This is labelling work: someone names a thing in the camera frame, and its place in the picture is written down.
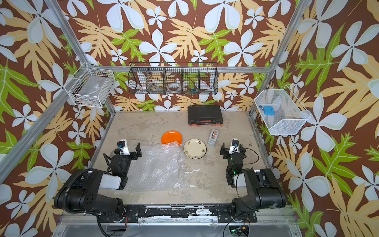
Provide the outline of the cream dinner plate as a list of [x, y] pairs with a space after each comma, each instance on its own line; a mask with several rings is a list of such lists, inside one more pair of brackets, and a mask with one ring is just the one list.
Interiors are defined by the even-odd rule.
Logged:
[[199, 139], [190, 139], [184, 143], [184, 153], [191, 159], [201, 159], [206, 155], [207, 147]]

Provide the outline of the clear bubble wrap sheet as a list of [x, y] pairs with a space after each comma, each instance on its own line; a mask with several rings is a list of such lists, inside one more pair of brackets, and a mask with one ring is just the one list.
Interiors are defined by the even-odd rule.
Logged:
[[170, 191], [187, 187], [186, 156], [178, 143], [142, 146], [142, 157], [131, 162], [126, 192]]

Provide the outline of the orange plastic plate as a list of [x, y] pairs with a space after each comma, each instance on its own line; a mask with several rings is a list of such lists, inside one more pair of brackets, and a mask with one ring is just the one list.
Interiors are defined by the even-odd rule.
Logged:
[[183, 142], [183, 137], [181, 133], [177, 131], [168, 131], [161, 137], [161, 143], [162, 144], [169, 144], [177, 142], [178, 145], [181, 145]]

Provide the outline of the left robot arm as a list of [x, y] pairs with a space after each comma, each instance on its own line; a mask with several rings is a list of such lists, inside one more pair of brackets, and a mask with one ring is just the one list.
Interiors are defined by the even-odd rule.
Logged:
[[99, 194], [100, 189], [123, 190], [128, 181], [132, 161], [142, 157], [141, 144], [130, 152], [125, 139], [117, 142], [114, 155], [103, 154], [107, 170], [87, 168], [75, 171], [54, 198], [54, 207], [71, 214], [89, 213], [120, 219], [124, 215], [123, 202]]

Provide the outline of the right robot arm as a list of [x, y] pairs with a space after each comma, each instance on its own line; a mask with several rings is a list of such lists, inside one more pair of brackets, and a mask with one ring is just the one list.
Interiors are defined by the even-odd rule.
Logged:
[[260, 209], [283, 208], [287, 199], [281, 189], [273, 171], [264, 168], [255, 171], [252, 168], [244, 168], [246, 149], [233, 140], [229, 148], [223, 144], [220, 155], [228, 161], [226, 179], [228, 185], [237, 189], [238, 182], [244, 181], [247, 195], [234, 198], [232, 201], [232, 213], [234, 216], [253, 214]]

